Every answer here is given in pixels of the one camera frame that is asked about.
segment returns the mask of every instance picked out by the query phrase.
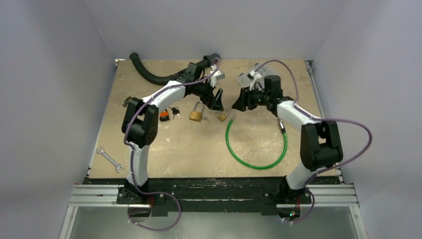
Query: white wall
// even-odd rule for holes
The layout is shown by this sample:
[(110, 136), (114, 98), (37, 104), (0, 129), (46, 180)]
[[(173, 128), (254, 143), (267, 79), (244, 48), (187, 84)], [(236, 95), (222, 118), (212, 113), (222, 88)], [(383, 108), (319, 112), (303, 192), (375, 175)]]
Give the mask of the white wall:
[(0, 32), (0, 238), (57, 238), (114, 60), (83, 0), (3, 0)]
[(115, 58), (313, 59), (345, 0), (86, 0)]
[[(422, 234), (422, 1), (348, 0), (315, 58), (328, 117), (356, 119), (374, 134), (343, 168), (354, 182), (370, 238)], [(345, 157), (366, 142), (341, 127)]]

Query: tabletop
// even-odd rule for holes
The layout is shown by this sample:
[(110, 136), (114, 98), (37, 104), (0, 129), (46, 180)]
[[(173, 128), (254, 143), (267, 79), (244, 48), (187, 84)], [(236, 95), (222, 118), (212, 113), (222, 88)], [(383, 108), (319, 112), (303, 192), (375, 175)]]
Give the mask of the tabletop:
[[(198, 60), (147, 60), (145, 67), (153, 74), (166, 76), (187, 67), (189, 62)], [(263, 166), (276, 161), (283, 151), (283, 137), (277, 119), (265, 107), (239, 112), (231, 109), (237, 100), (241, 86), (237, 76), (265, 59), (240, 59), (221, 61), (220, 69), (225, 79), (217, 83), (223, 89), (224, 113), (230, 116), (221, 122), (215, 111), (205, 107), (209, 118), (196, 122), (189, 120), (189, 114), (199, 97), (188, 95), (172, 106), (180, 110), (181, 119), (170, 113), (170, 121), (159, 122), (158, 133), (151, 144), (148, 157), (148, 175), (159, 177), (262, 177), (284, 176), (290, 173), (300, 161), (300, 133), (287, 122), (288, 149), (283, 160), (271, 169), (248, 168), (229, 153), (225, 143), (225, 131), (232, 115), (236, 115), (230, 129), (229, 140), (233, 151), (244, 161)], [(320, 116), (316, 96), (303, 60), (282, 60), (291, 68), (298, 83), (300, 100), (298, 104), (310, 113)], [(295, 98), (295, 88), (287, 69), (279, 63), (270, 63), (279, 73), (283, 94)], [(113, 87), (105, 110), (96, 147), (104, 147), (105, 152), (115, 161), (124, 165), (117, 173), (114, 166), (103, 156), (93, 153), (90, 178), (125, 178), (129, 172), (129, 148), (123, 144), (121, 124), (126, 108), (122, 106), (129, 97), (139, 99), (160, 89), (144, 80), (131, 61), (119, 61)], [(334, 170), (325, 175), (336, 175)]]

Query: orange padlock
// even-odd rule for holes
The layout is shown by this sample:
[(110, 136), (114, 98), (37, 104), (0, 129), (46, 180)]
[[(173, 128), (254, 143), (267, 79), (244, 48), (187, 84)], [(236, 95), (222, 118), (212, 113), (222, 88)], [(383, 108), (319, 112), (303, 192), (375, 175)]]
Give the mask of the orange padlock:
[(160, 114), (160, 121), (164, 122), (164, 121), (169, 121), (170, 120), (170, 116), (169, 113), (167, 111), (167, 109), (165, 109), (163, 112), (161, 112)]

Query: wrench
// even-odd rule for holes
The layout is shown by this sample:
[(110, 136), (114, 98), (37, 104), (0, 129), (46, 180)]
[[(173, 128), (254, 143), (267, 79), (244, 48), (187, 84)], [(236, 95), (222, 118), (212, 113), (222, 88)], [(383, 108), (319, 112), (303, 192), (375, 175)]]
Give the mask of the wrench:
[(110, 163), (112, 163), (115, 167), (116, 167), (116, 171), (118, 172), (118, 173), (120, 173), (119, 172), (119, 169), (123, 169), (124, 170), (124, 166), (123, 165), (121, 165), (121, 164), (118, 164), (114, 159), (112, 159), (105, 151), (104, 151), (104, 148), (102, 147), (102, 146), (100, 146), (100, 149), (98, 150), (98, 149), (95, 149), (95, 152), (97, 153), (97, 154), (101, 154), (102, 156), (104, 156), (104, 158), (106, 158), (108, 161), (110, 161)]

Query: green cable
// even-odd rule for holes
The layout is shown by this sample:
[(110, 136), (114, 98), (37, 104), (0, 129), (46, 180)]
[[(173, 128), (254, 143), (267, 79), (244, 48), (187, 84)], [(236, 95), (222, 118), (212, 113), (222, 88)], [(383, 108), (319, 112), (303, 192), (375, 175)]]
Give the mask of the green cable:
[(272, 168), (272, 167), (276, 166), (283, 159), (283, 157), (284, 157), (284, 155), (286, 154), (286, 151), (287, 151), (287, 135), (286, 135), (286, 132), (285, 131), (283, 132), (283, 140), (284, 140), (283, 152), (281, 153), (281, 156), (274, 163), (269, 164), (267, 166), (255, 166), (255, 165), (249, 164), (249, 163), (243, 161), (242, 159), (240, 159), (239, 157), (237, 157), (237, 155), (233, 152), (233, 149), (231, 149), (230, 143), (228, 142), (228, 133), (230, 131), (230, 127), (231, 127), (231, 124), (233, 123), (233, 120), (234, 120), (234, 117), (231, 118), (230, 122), (227, 125), (227, 129), (225, 131), (225, 143), (227, 144), (228, 151), (230, 151), (231, 155), (233, 155), (233, 157), (237, 161), (239, 161), (241, 164), (243, 164), (243, 165), (245, 165), (247, 167), (250, 167), (250, 168), (254, 168), (254, 169), (269, 169), (269, 168)]

